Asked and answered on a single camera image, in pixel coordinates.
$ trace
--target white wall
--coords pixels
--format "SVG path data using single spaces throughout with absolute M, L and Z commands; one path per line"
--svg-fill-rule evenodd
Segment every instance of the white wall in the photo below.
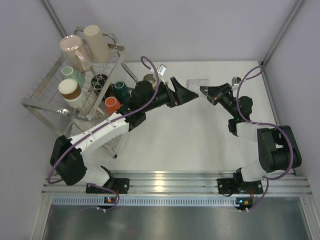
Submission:
M 40 1 L 0 6 L 0 239 L 22 240 L 35 222 L 56 136 L 20 101 L 59 54 L 60 36 Z
M 50 0 L 68 34 L 96 24 L 126 61 L 262 61 L 294 0 Z
M 282 122 L 292 127 L 320 209 L 320 1 L 307 0 L 267 73 Z

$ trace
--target orange cup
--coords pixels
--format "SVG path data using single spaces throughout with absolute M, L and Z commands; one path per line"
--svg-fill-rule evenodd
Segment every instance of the orange cup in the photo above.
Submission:
M 112 115 L 121 107 L 120 102 L 114 96 L 107 97 L 104 101 L 104 105 L 109 115 Z

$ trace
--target white table surface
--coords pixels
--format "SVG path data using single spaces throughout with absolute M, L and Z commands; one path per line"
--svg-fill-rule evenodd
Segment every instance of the white table surface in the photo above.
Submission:
M 165 80 L 175 76 L 183 85 L 187 79 L 209 79 L 210 86 L 230 83 L 257 66 L 257 61 L 155 62 L 167 66 Z M 128 63 L 139 79 L 150 73 L 140 62 Z M 119 80 L 134 87 L 121 68 Z M 271 106 L 261 76 L 248 80 L 240 95 L 253 99 L 252 120 L 274 123 Z M 169 108 L 166 105 L 146 113 L 146 120 L 126 133 L 113 159 L 104 148 L 92 160 L 110 170 L 121 171 L 234 171 L 258 158 L 256 143 L 235 137 L 228 130 L 232 116 L 220 105 L 203 98 Z

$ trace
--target cup rack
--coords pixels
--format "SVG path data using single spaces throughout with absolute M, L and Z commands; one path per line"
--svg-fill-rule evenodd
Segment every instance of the cup rack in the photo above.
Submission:
M 83 38 L 83 36 L 81 36 L 83 31 L 84 27 L 77 27 L 74 34 Z M 120 66 L 123 67 L 136 83 L 138 82 L 137 77 L 124 62 L 125 48 L 117 44 L 115 35 L 104 32 L 102 34 L 113 41 L 113 44 L 108 43 L 109 48 L 112 51 L 112 57 L 109 62 L 93 63 L 91 71 L 85 72 L 85 83 L 82 87 L 82 91 L 84 92 L 96 90 L 95 86 L 91 84 L 91 80 L 94 76 L 104 74 L 108 77 L 87 114 L 83 114 L 83 112 L 80 113 L 80 111 L 75 108 L 70 108 L 58 91 L 58 85 L 62 81 L 61 69 L 70 65 L 62 55 L 58 57 L 57 61 L 50 68 L 50 71 L 42 81 L 37 83 L 37 86 L 32 90 L 32 93 L 28 94 L 29 97 L 25 97 L 21 101 L 21 104 L 29 112 L 58 136 L 65 135 L 66 137 L 71 137 L 80 134 L 99 124 L 109 116 L 102 101 L 110 84 L 117 81 L 116 75 Z M 104 111 L 105 117 L 95 116 L 98 108 L 101 108 Z M 121 137 L 122 136 L 118 136 L 104 145 L 113 158 L 117 157 L 115 149 L 117 148 Z

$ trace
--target beige cup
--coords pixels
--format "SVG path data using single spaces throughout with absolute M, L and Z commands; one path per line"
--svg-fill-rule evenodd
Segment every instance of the beige cup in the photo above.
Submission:
M 93 61 L 95 63 L 109 62 L 112 57 L 112 52 L 110 51 L 106 37 L 102 35 L 100 28 L 97 25 L 90 25 L 84 29 L 83 33 Z
M 66 36 L 60 42 L 62 55 L 70 65 L 79 72 L 88 72 L 92 66 L 92 58 L 88 53 L 81 37 L 77 35 Z

